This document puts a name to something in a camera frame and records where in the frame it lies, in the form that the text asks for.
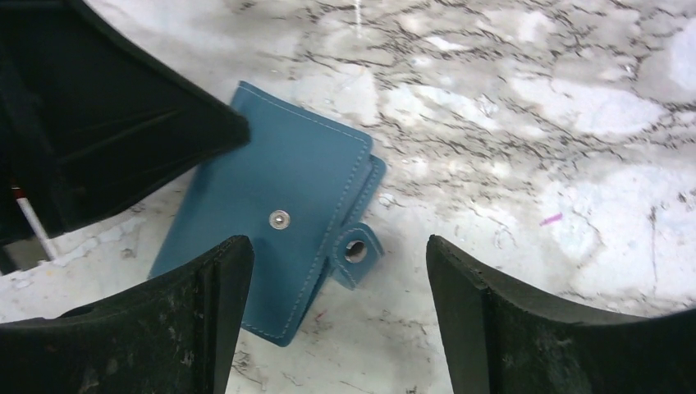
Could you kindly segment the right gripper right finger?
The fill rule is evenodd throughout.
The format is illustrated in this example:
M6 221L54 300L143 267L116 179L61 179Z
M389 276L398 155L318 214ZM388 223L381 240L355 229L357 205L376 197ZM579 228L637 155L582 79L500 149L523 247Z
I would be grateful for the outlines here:
M431 236L426 263L456 393L692 393L695 312L656 318L542 291Z

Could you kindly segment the blue leather card holder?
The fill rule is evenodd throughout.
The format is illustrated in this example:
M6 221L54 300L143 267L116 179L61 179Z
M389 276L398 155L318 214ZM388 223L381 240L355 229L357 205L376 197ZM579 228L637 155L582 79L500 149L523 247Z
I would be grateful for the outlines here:
M248 82L231 107L250 142L198 166L150 276L247 236L254 269L242 326L287 346L328 278L354 289L383 256L362 217L387 167L368 134Z

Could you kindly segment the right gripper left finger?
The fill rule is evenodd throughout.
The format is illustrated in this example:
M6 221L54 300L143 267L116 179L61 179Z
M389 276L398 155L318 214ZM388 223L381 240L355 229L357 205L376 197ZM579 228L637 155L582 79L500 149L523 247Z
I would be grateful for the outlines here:
M223 393L254 251L233 236L57 318L1 326L4 393Z

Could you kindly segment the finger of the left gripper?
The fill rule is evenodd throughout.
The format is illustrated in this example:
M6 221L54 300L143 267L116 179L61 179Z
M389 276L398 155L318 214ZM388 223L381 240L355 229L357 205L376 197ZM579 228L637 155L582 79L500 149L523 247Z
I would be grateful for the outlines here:
M250 139L238 112L82 1L1 4L1 242L115 216Z

